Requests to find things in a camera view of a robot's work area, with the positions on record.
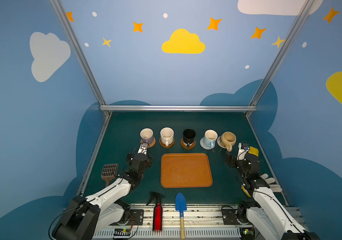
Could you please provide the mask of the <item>purple mug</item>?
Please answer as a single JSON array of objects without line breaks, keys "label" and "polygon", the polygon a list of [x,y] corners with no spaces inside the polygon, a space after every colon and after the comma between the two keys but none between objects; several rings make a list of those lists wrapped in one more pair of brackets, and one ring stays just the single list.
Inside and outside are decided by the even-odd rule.
[{"label": "purple mug", "polygon": [[150,128],[142,129],[140,132],[141,143],[151,144],[153,142],[154,132]]}]

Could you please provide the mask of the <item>light blue mug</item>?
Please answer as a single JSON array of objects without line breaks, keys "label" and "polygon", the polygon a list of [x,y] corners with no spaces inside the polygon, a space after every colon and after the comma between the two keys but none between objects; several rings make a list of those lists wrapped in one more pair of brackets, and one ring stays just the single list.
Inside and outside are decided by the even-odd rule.
[{"label": "light blue mug", "polygon": [[217,132],[214,131],[214,130],[207,130],[207,131],[205,132],[204,137],[206,137],[206,138],[208,138],[208,139],[211,139],[211,140],[217,140],[218,134],[217,134]]}]

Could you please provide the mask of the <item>white woven round coaster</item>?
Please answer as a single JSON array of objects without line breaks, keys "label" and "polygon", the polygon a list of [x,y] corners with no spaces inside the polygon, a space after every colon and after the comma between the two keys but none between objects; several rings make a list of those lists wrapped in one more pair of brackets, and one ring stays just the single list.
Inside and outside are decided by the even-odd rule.
[{"label": "white woven round coaster", "polygon": [[223,136],[217,138],[217,143],[221,148],[227,149],[228,141]]}]

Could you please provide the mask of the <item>woven rattan round coaster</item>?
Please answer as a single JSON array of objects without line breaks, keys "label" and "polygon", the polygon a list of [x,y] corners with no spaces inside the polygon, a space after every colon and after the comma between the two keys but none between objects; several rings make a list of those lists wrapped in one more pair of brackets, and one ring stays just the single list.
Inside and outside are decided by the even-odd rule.
[{"label": "woven rattan round coaster", "polygon": [[153,138],[153,142],[149,145],[149,148],[152,148],[156,144],[156,139]]}]

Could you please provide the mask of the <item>black mug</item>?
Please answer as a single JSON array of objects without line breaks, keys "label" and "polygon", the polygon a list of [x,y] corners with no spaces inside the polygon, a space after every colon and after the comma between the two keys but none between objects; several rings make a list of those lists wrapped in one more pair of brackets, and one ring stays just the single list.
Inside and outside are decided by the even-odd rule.
[{"label": "black mug", "polygon": [[196,132],[193,129],[185,129],[183,131],[183,140],[186,144],[192,144],[195,140]]}]

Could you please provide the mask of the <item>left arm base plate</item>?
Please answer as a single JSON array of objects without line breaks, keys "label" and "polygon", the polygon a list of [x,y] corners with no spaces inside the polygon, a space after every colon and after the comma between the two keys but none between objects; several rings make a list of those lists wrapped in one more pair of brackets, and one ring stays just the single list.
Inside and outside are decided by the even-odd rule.
[{"label": "left arm base plate", "polygon": [[125,211],[122,219],[118,222],[118,225],[128,226],[128,225],[143,225],[144,220],[144,210],[130,210]]}]

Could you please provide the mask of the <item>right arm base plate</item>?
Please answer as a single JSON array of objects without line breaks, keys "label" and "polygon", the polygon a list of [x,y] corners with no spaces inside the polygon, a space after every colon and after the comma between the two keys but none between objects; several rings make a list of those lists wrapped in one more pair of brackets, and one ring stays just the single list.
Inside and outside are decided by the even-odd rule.
[{"label": "right arm base plate", "polygon": [[222,219],[225,225],[247,225],[249,223],[242,207],[234,209],[225,205],[221,207]]}]

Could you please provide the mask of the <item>yellow beige mug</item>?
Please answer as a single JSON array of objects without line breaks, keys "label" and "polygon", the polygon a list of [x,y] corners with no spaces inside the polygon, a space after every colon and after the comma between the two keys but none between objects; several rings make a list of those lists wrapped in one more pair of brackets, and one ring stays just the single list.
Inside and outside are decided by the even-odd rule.
[{"label": "yellow beige mug", "polygon": [[221,136],[223,136],[228,141],[226,150],[228,152],[231,152],[237,140],[236,135],[232,132],[225,132]]}]

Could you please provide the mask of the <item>grey felt round coaster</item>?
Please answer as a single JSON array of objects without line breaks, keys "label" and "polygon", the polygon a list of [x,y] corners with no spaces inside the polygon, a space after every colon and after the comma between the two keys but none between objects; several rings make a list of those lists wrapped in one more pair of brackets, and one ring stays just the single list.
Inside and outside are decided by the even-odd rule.
[{"label": "grey felt round coaster", "polygon": [[205,150],[211,150],[215,147],[215,141],[216,140],[211,140],[211,139],[208,139],[206,137],[203,137],[200,140],[200,145]]}]

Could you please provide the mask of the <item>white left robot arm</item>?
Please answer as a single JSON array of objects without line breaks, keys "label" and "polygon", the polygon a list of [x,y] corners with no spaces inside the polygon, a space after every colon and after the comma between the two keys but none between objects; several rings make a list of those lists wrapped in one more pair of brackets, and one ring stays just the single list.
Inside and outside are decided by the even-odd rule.
[{"label": "white left robot arm", "polygon": [[57,216],[54,228],[48,228],[51,240],[91,240],[95,233],[113,223],[125,220],[130,206],[121,201],[136,189],[144,178],[153,157],[146,151],[128,154],[130,168],[112,184],[87,197],[74,197],[66,210]]}]

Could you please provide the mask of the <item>white speckled mug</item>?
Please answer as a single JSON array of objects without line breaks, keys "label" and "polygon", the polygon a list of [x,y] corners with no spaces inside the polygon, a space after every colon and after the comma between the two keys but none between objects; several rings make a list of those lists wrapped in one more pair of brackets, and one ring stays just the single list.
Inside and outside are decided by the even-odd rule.
[{"label": "white speckled mug", "polygon": [[161,144],[165,147],[170,147],[174,143],[174,131],[173,129],[166,127],[160,131]]}]

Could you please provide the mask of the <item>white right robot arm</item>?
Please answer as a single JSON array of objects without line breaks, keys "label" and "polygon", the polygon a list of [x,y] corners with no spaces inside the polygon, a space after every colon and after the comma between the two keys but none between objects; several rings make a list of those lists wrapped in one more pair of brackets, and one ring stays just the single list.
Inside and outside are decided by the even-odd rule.
[{"label": "white right robot arm", "polygon": [[236,214],[240,224],[254,225],[266,240],[320,239],[300,225],[275,197],[270,185],[260,176],[257,156],[246,152],[240,160],[227,152],[225,163],[238,170],[242,190],[253,199],[239,204]]}]

